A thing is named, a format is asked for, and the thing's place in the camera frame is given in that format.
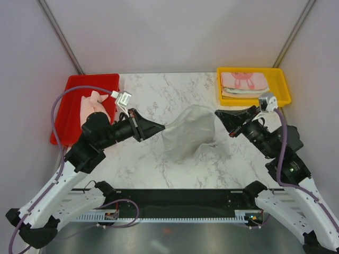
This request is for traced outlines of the orange fox towel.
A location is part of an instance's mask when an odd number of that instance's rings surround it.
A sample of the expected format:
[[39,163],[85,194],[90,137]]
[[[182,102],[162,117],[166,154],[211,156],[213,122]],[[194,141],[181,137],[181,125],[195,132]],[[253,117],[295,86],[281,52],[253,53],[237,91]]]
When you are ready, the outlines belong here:
[[228,97],[228,98],[236,98],[236,99],[255,99],[259,98],[262,93],[254,93],[254,94],[233,94],[223,91],[222,97]]

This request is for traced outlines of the mint green towel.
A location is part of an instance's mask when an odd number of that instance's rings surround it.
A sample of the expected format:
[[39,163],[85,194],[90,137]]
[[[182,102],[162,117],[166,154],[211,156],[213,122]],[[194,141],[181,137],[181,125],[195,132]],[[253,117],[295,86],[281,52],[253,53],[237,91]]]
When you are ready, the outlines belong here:
[[243,89],[231,89],[231,88],[224,88],[224,92],[231,93],[231,94],[262,94],[268,92],[269,89],[259,89],[259,90],[243,90]]

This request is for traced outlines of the pink patterned towel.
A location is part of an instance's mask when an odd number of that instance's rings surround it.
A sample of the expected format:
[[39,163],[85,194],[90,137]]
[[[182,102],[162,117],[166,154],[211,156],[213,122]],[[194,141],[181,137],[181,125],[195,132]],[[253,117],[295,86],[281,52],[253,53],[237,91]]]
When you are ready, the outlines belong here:
[[264,90],[269,87],[261,72],[222,72],[221,84],[225,88],[239,90]]

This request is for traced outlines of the grey towel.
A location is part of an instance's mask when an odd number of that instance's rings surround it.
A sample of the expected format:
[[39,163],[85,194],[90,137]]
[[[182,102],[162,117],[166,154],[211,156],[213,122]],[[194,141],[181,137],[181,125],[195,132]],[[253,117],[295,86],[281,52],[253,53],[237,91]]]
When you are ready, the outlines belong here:
[[215,119],[215,111],[209,107],[187,107],[162,131],[166,159],[181,163],[200,153],[217,151]]

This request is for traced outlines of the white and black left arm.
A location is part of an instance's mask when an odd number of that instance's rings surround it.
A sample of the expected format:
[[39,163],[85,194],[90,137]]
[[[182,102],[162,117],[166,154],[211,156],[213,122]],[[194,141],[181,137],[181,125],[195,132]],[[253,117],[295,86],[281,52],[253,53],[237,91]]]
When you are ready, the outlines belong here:
[[113,124],[105,113],[89,115],[82,125],[82,134],[64,156],[56,174],[25,206],[6,213],[10,224],[15,226],[14,234],[29,246],[40,249],[81,214],[100,206],[113,207],[116,196],[105,181],[96,183],[68,204],[61,202],[105,159],[104,149],[128,138],[142,142],[164,129],[164,125],[143,118],[134,108]]

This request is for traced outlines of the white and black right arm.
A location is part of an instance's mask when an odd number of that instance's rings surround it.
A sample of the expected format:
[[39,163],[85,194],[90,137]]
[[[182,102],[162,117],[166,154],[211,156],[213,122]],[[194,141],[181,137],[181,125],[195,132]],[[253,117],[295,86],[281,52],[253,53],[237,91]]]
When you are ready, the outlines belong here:
[[229,136],[243,135],[271,162],[270,176],[294,199],[301,213],[282,204],[268,189],[250,190],[242,195],[247,208],[257,206],[285,226],[302,244],[305,253],[338,253],[338,219],[322,198],[311,173],[297,151],[303,146],[296,127],[287,125],[274,109],[281,126],[270,132],[258,120],[263,111],[252,106],[241,111],[217,110]]

